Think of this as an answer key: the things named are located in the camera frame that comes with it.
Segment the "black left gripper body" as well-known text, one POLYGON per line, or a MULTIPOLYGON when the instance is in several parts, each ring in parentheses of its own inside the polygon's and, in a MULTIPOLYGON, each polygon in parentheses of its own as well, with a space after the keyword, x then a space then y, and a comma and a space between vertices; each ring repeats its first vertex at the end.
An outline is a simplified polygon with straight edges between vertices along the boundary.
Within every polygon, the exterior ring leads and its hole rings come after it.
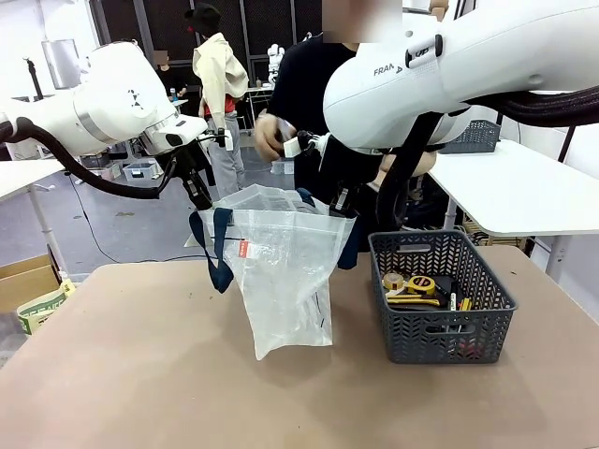
POLYGON ((205 168, 205 157, 199 143, 189 143, 177 151, 177 176, 185 185, 205 188, 200 172, 205 168))

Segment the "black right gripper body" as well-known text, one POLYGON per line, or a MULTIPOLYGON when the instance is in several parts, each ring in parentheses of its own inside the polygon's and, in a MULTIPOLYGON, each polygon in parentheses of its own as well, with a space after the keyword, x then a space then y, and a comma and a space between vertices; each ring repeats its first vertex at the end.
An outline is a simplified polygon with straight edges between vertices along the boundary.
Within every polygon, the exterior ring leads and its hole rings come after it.
POLYGON ((329 138, 322 152, 319 174, 330 190, 360 185, 361 154, 329 138))

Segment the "translucent shopping bag navy handles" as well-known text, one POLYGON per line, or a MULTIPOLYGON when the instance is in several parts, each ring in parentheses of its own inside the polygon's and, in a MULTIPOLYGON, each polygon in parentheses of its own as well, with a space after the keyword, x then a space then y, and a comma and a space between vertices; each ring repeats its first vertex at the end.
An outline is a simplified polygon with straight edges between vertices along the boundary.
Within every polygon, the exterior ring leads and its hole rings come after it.
POLYGON ((257 359, 285 346, 332 345, 329 278, 358 261, 355 219, 305 189, 254 184, 192 212, 189 224, 213 287, 239 286, 257 359))

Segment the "grey plastic basket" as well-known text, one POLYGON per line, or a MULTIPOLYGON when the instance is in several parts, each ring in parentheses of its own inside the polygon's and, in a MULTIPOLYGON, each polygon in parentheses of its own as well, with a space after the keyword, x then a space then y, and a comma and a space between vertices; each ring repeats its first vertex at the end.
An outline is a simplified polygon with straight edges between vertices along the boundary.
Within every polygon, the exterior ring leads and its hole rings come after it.
POLYGON ((492 153, 500 140, 501 127, 487 120, 474 120, 454 140, 440 150, 440 154, 492 153))
POLYGON ((498 360, 515 300, 458 231, 375 233, 369 237, 375 304, 388 358, 397 364, 490 364, 498 360), (449 276, 462 292, 459 308, 387 304, 389 272, 449 276))

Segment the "person's left forearm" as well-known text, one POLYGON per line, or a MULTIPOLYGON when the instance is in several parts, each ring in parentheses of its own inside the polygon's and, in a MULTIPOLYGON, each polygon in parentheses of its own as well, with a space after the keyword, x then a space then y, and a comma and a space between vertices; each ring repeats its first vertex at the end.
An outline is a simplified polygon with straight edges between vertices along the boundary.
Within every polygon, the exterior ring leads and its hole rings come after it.
MULTIPOLYGON (((423 152, 411 177, 418 177, 429 172, 434 167, 437 154, 437 151, 423 152)), ((375 181, 373 182, 374 185, 376 185, 377 187, 380 187, 382 185, 382 182, 389 170, 391 169, 392 164, 395 162, 395 159, 395 154, 389 154, 383 158, 383 161, 379 167, 378 175, 375 181)))

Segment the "green white paper bag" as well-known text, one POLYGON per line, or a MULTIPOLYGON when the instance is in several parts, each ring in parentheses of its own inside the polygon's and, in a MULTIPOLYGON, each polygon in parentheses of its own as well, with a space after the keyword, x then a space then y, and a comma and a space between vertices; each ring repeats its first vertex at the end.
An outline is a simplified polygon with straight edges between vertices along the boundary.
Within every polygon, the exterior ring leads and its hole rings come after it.
POLYGON ((56 290, 22 304, 16 313, 23 332, 28 336, 33 335, 75 290, 76 285, 67 279, 56 290))

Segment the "person's right hand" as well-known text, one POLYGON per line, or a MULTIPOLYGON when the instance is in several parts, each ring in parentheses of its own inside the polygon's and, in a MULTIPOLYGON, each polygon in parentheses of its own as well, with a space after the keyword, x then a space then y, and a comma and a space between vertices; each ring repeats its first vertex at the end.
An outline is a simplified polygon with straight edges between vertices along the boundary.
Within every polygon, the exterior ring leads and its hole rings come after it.
POLYGON ((284 155, 285 138, 296 134, 297 130, 291 123, 264 109, 255 123, 255 148, 263 160, 273 162, 284 155))

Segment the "clear plastic storage box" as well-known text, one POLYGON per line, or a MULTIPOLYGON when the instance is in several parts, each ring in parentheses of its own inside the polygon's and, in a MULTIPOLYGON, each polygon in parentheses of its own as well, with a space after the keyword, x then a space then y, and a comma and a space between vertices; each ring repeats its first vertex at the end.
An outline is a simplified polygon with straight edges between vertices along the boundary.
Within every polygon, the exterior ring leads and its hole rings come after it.
POLYGON ((121 165, 118 162, 106 167, 92 168, 90 171, 105 181, 115 181, 122 175, 121 165))
POLYGON ((132 163, 123 167, 123 173, 128 182, 156 180, 161 171, 156 162, 132 163))

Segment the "mannequin with cream jacket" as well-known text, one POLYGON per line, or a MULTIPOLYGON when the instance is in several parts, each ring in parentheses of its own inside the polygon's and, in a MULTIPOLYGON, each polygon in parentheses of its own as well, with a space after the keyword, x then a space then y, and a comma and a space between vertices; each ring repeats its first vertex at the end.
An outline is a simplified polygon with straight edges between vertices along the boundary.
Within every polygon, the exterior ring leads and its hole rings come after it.
POLYGON ((220 31, 221 13, 216 7, 198 2, 184 17, 188 27, 201 37, 200 45, 194 49, 192 63, 201 82, 198 115, 211 130, 225 128, 232 135, 232 152, 214 143, 208 148, 217 192, 221 197, 229 196, 244 185, 236 105, 247 93, 249 78, 220 31))

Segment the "seated person in black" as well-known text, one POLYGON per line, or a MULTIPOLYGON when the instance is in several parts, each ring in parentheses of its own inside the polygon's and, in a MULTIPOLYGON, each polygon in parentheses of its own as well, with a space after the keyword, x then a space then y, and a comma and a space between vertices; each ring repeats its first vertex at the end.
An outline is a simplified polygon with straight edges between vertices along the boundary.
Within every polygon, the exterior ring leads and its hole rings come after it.
POLYGON ((155 72, 163 83, 168 98, 171 101, 176 101, 183 98, 187 93, 187 83, 170 65, 168 52, 154 51, 153 58, 157 65, 155 72))

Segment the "person in black T-shirt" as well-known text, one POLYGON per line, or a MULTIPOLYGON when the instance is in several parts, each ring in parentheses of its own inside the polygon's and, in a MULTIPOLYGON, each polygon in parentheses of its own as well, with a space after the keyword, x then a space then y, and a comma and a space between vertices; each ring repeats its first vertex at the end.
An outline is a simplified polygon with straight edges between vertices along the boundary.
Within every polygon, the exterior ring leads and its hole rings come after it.
MULTIPOLYGON (((266 111, 291 123, 297 131, 317 135, 328 132, 323 115, 323 96, 333 72, 356 55, 357 46, 326 43, 323 34, 313 36, 286 51, 266 111)), ((301 154, 294 162, 294 185, 304 188, 329 204, 337 190, 330 190, 318 172, 316 155, 301 154)), ((377 193, 371 186, 360 187, 352 204, 358 215, 354 231, 359 234, 359 252, 369 253, 368 236, 378 232, 375 217, 377 193)))

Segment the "yellow tape measure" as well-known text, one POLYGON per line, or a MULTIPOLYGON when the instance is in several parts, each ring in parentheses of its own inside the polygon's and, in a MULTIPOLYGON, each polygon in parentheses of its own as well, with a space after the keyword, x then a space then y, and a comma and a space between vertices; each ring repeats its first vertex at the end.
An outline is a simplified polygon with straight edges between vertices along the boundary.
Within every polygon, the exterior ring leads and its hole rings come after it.
POLYGON ((411 295, 433 296, 436 292, 436 283, 431 277, 416 275, 407 282, 406 291, 411 295))

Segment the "yellow utility knife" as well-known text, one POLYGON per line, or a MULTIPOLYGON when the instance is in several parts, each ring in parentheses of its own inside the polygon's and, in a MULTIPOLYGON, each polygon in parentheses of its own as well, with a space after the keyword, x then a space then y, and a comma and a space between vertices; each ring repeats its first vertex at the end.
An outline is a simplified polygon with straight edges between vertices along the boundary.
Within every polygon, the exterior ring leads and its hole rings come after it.
POLYGON ((440 307, 441 302, 436 297, 423 297, 419 295, 398 295, 386 297, 387 304, 417 305, 440 307))

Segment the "grey whiteboard panel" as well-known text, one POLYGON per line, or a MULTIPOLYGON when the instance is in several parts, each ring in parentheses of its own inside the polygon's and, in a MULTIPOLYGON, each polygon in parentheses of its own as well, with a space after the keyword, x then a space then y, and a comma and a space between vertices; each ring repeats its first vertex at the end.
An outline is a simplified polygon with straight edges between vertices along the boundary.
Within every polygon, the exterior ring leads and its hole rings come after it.
POLYGON ((42 50, 56 90, 80 84, 80 57, 73 39, 44 40, 42 50))

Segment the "white table with leg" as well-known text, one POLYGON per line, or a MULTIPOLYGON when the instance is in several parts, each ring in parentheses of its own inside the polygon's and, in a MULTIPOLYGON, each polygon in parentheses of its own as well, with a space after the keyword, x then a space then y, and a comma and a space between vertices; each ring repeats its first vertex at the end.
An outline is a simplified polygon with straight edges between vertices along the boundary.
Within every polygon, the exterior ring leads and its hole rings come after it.
POLYGON ((66 262, 58 246, 56 237, 51 229, 39 202, 38 192, 50 192, 52 186, 44 186, 39 182, 44 178, 64 169, 63 165, 53 159, 22 160, 0 162, 0 202, 20 194, 28 194, 41 233, 54 256, 60 280, 68 277, 66 262))

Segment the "white side table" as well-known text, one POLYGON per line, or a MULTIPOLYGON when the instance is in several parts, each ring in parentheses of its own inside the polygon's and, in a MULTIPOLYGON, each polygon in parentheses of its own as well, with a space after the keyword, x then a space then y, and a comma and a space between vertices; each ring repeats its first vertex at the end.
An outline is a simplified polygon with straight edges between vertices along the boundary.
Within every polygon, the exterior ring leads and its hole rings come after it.
POLYGON ((514 141, 440 154, 430 175, 448 194, 445 230, 462 210, 491 237, 553 237, 546 273, 555 282, 571 238, 599 234, 599 180, 514 141))

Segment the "black tripod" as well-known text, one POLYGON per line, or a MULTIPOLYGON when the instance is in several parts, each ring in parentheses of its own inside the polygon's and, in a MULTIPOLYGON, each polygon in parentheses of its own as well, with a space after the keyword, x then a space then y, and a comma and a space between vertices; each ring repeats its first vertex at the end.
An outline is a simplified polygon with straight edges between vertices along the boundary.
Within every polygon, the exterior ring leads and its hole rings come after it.
POLYGON ((44 95, 41 91, 41 87, 40 87, 39 80, 37 77, 36 66, 35 66, 34 62, 32 60, 30 60, 29 58, 25 58, 24 61, 27 63, 28 72, 29 72, 31 80, 34 84, 34 88, 35 88, 35 91, 37 94, 37 99, 42 100, 44 98, 44 95))

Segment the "cardboard box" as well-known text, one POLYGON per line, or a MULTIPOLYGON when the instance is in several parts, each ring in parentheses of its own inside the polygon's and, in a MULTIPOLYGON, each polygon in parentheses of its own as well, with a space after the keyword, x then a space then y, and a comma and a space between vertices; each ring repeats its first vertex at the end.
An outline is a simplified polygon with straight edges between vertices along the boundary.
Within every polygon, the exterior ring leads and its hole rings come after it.
POLYGON ((51 258, 42 254, 0 267, 0 313, 16 311, 22 304, 59 287, 51 258))

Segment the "black slanted pole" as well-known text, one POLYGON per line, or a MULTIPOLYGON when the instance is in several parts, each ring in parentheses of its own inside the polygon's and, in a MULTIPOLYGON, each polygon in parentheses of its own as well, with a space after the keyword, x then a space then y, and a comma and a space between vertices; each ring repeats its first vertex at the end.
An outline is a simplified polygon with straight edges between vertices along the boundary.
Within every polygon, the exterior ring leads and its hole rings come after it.
POLYGON ((570 146, 576 131, 575 126, 570 126, 565 134, 565 138, 562 143, 562 147, 558 156, 558 161, 562 164, 566 163, 567 155, 570 150, 570 146))

